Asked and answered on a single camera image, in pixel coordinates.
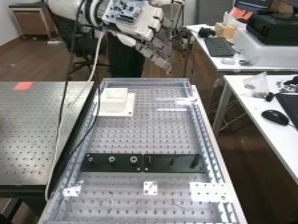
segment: wire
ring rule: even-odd
[[[79,98],[82,92],[84,91],[91,79],[92,79],[92,76],[94,76],[94,73],[95,73],[95,65],[96,65],[96,61],[98,61],[98,54],[99,54],[99,45],[100,45],[100,40],[102,40],[102,37],[104,35],[104,32],[99,32],[99,36],[98,36],[98,42],[96,42],[96,47],[95,47],[95,57],[94,57],[94,62],[92,62],[92,68],[91,68],[91,72],[90,72],[90,76],[88,76],[88,79],[86,81],[86,84],[84,86],[82,87],[79,93],[76,94],[74,100],[69,103],[69,107],[75,103],[76,99]]]
[[[59,111],[58,111],[58,126],[57,126],[57,137],[55,137],[55,147],[54,147],[54,156],[53,156],[53,163],[51,163],[51,168],[49,172],[49,178],[47,178],[47,184],[45,187],[45,201],[47,201],[47,190],[49,190],[49,183],[53,175],[53,170],[54,170],[54,165],[57,161],[57,151],[58,151],[58,142],[59,142],[59,137],[61,137],[61,129],[62,129],[62,110],[63,110],[63,102],[65,102],[65,97],[66,97],[66,91],[67,91],[67,79],[69,79],[69,71],[71,67],[71,62],[73,62],[73,49],[74,49],[74,44],[75,44],[75,33],[76,33],[76,25],[78,25],[78,16],[80,12],[80,7],[83,4],[84,0],[80,0],[76,13],[75,13],[75,21],[73,25],[73,32],[71,32],[71,42],[70,42],[70,57],[69,57],[69,62],[67,62],[67,69],[66,69],[66,80],[65,80],[65,85],[63,85],[63,91],[62,91],[62,99],[61,99],[61,104],[59,104]]]
[[[79,142],[76,143],[74,149],[71,150],[71,152],[69,153],[66,159],[63,160],[63,164],[61,165],[61,170],[65,169],[66,164],[67,164],[67,162],[69,162],[69,160],[70,160],[70,158],[71,158],[74,152],[75,152],[76,149],[79,148],[79,146],[80,146],[82,142],[84,141],[84,139],[86,139],[86,137],[87,137],[87,135],[88,135],[91,129],[94,128],[94,125],[95,125],[95,122],[96,122],[96,117],[98,117],[98,112],[99,112],[99,89],[96,90],[96,94],[98,94],[98,95],[96,95],[96,96],[98,96],[98,103],[96,103],[96,111],[95,111],[95,117],[94,117],[94,119],[92,119],[92,123],[91,123],[91,125],[90,125],[90,127],[88,127],[88,129],[87,129],[87,131],[86,131],[86,133],[84,133],[84,135],[82,136]],[[46,196],[49,196],[49,195],[47,195],[47,193],[49,193],[49,186],[50,186],[50,182],[47,183],[47,192],[46,192]]]
[[[292,124],[287,124],[288,126],[291,126],[292,128],[295,128],[295,126]]]
[[[240,114],[235,119],[232,119],[229,122],[225,123],[225,125],[219,129],[219,131],[222,131],[223,129],[227,128],[227,126],[236,121],[239,118],[241,118],[247,113],[244,112],[243,114]]]

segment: black cable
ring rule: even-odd
[[[69,73],[70,73],[70,68],[71,68],[71,63],[73,63],[73,51],[74,51],[74,45],[75,45],[75,34],[76,34],[76,26],[78,26],[78,16],[80,13],[80,8],[83,5],[84,0],[80,0],[79,6],[76,8],[76,13],[75,13],[75,20],[74,20],[74,25],[73,25],[73,31],[71,31],[71,41],[70,41],[70,57],[69,57],[69,62],[67,62],[67,68],[66,68],[66,80],[65,80],[65,85],[63,85],[63,91],[62,91],[62,99],[61,99],[61,104],[59,104],[59,111],[58,111],[58,125],[57,125],[57,135],[55,135],[55,144],[58,144],[58,132],[59,132],[59,125],[62,121],[62,109],[63,109],[63,102],[65,102],[65,97],[66,97],[66,91],[67,91],[67,81],[69,81]]]

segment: white cube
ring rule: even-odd
[[[126,88],[104,88],[99,97],[99,110],[119,113],[124,110],[127,99]]]

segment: desk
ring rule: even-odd
[[[231,74],[231,72],[233,73],[247,73],[247,72],[251,72],[251,73],[259,73],[259,72],[263,72],[263,71],[272,71],[272,72],[281,72],[281,71],[298,71],[298,66],[296,67],[292,67],[292,68],[281,68],[281,67],[261,67],[261,66],[240,66],[237,64],[239,60],[245,60],[243,58],[243,56],[237,53],[235,53],[233,55],[233,60],[235,60],[235,64],[233,65],[224,65],[220,63],[222,59],[220,57],[211,57],[210,54],[208,54],[208,51],[207,51],[207,48],[206,48],[206,44],[204,44],[204,41],[203,41],[203,38],[198,37],[198,31],[202,27],[207,27],[207,28],[214,28],[211,26],[207,26],[207,25],[192,25],[192,26],[186,26],[186,29],[188,30],[188,35],[191,35],[195,39],[195,42],[198,43],[199,47],[202,48],[208,60],[211,61],[216,71],[219,71],[220,73],[225,73],[228,72]],[[183,71],[183,77],[186,77],[186,66],[184,66],[184,71]]]
[[[45,205],[43,190],[54,155],[63,82],[34,82],[29,89],[21,91],[13,90],[15,84],[0,83],[0,197],[19,198],[38,215]],[[84,88],[71,113],[65,117],[61,149],[91,85]],[[69,82],[65,105],[83,86],[83,82]]]
[[[67,163],[39,224],[71,221],[244,224],[195,87],[186,79],[104,79],[100,90],[106,87],[127,88],[135,94],[132,117],[96,119],[90,137]],[[80,172],[80,162],[88,153],[163,154],[170,158],[175,153],[199,154],[206,172],[154,173],[144,171],[147,168],[132,173]],[[76,197],[63,197],[62,189],[74,186],[76,181],[83,181]],[[144,181],[155,182],[156,195],[144,194]],[[208,193],[215,195],[212,186],[225,186],[228,202],[214,202],[218,199],[211,197],[208,201],[192,201],[188,187],[192,181],[204,186],[204,197]]]
[[[279,160],[281,161],[288,173],[291,174],[295,182],[298,183],[298,131],[291,126],[279,126],[261,118],[260,113],[264,110],[272,109],[280,111],[281,113],[284,113],[284,111],[275,98],[271,102],[265,102],[263,99],[256,99],[247,96],[248,90],[243,87],[241,83],[243,79],[247,77],[248,76],[243,75],[223,76],[225,83],[216,110],[215,120],[212,123],[214,134],[218,134],[229,95],[232,92],[269,147],[272,148]],[[269,91],[272,93],[276,93],[276,81],[285,81],[292,79],[292,77],[293,75],[267,76],[265,78]]]

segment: screw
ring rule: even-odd
[[[131,157],[130,157],[130,163],[131,163],[132,165],[136,164],[136,156],[131,156]]]
[[[110,157],[108,157],[108,163],[112,164],[114,162],[115,162],[115,158],[114,158],[114,156],[110,156]]]

